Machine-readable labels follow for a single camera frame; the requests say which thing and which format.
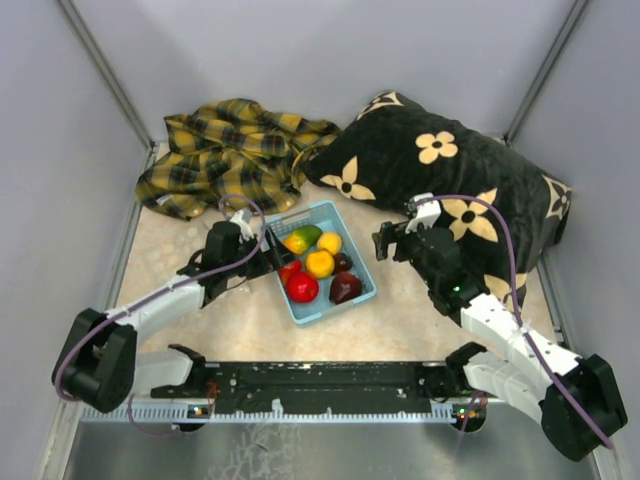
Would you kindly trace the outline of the red wax apple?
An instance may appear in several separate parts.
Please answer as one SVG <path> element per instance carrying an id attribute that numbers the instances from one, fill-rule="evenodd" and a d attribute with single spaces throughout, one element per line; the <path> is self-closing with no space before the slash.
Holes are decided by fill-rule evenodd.
<path id="1" fill-rule="evenodd" d="M 299 259 L 296 259 L 284 267 L 280 268 L 278 271 L 279 278 L 283 286 L 286 286 L 289 279 L 299 272 L 302 269 L 302 262 Z"/>

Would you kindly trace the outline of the black floral pillow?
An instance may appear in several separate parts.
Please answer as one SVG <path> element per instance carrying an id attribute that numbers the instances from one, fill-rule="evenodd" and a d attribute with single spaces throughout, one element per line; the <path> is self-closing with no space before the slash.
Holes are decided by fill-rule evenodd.
<path id="1" fill-rule="evenodd" d="M 521 154 L 391 90 L 302 171 L 319 187 L 398 214 L 414 195 L 442 196 L 437 226 L 507 307 L 523 304 L 529 273 L 560 241 L 572 199 L 567 184 Z"/>

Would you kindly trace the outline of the small yellow fruit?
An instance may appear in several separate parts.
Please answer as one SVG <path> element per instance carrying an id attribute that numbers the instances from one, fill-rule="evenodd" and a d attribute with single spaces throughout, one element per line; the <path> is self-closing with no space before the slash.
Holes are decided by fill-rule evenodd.
<path id="1" fill-rule="evenodd" d="M 341 251 L 343 245 L 342 238 L 336 232 L 324 232 L 318 239 L 316 247 L 318 250 L 326 250 L 331 255 L 336 255 Z"/>

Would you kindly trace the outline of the light blue plastic basket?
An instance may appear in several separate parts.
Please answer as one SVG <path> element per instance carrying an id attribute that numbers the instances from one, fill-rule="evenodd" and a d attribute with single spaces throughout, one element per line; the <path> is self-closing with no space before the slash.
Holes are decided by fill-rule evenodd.
<path id="1" fill-rule="evenodd" d="M 278 281 L 278 286 L 287 305 L 289 314 L 296 325 L 310 325 L 331 316 L 339 315 L 345 311 L 352 310 L 377 294 L 377 285 L 369 272 L 357 243 L 351 235 L 351 230 L 345 224 L 343 217 L 333 201 L 320 201 L 311 204 L 309 207 L 296 209 L 291 213 L 268 216 L 267 225 L 280 241 L 283 241 L 285 237 L 292 233 L 297 227 L 305 225 L 316 225 L 324 232 L 333 231 L 339 234 L 343 240 L 342 250 L 353 261 L 351 272 L 362 283 L 362 293 L 360 296 L 336 305 L 329 300 L 330 279 L 322 279 L 319 281 L 319 295 L 315 300 L 306 304 L 291 300 L 286 293 L 284 284 Z"/>

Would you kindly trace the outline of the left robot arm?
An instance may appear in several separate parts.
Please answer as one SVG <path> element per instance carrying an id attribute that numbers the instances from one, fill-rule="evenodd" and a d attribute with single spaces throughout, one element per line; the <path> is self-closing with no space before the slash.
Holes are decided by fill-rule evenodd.
<path id="1" fill-rule="evenodd" d="M 186 314 L 205 308 L 233 278 L 252 280 L 294 259 L 270 227 L 257 233 L 242 221 L 218 221 L 203 248 L 163 286 L 106 312 L 87 308 L 74 319 L 52 371 L 56 393 L 110 413 L 137 393 L 174 386 L 184 395 L 201 394 L 208 373 L 198 354 L 170 347 L 142 354 L 139 347 Z"/>

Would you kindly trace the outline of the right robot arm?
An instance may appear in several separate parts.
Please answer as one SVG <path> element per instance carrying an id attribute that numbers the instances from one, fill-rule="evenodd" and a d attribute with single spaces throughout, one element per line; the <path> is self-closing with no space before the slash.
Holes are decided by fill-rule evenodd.
<path id="1" fill-rule="evenodd" d="M 450 233 L 442 228 L 385 222 L 372 236 L 376 258 L 408 262 L 428 288 L 435 309 L 495 347 L 470 342 L 450 354 L 448 387 L 461 396 L 491 394 L 521 411 L 566 458 L 579 461 L 628 422 L 616 378 L 597 354 L 588 358 L 519 324 L 465 268 Z"/>

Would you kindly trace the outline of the clear zip top bag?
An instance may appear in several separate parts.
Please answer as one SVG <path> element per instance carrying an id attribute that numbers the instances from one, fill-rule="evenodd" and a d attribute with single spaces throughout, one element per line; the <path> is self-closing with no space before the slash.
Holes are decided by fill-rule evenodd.
<path id="1" fill-rule="evenodd" d="M 190 286 L 204 288 L 207 301 L 215 299 L 227 289 L 228 281 L 242 267 L 236 266 L 223 272 L 201 277 L 203 273 L 237 263 L 255 246 L 252 235 L 245 239 L 241 227 L 230 221 L 218 221 L 208 232 L 205 245 L 191 256 L 187 265 L 176 272 L 170 284 L 176 288 L 190 280 Z"/>

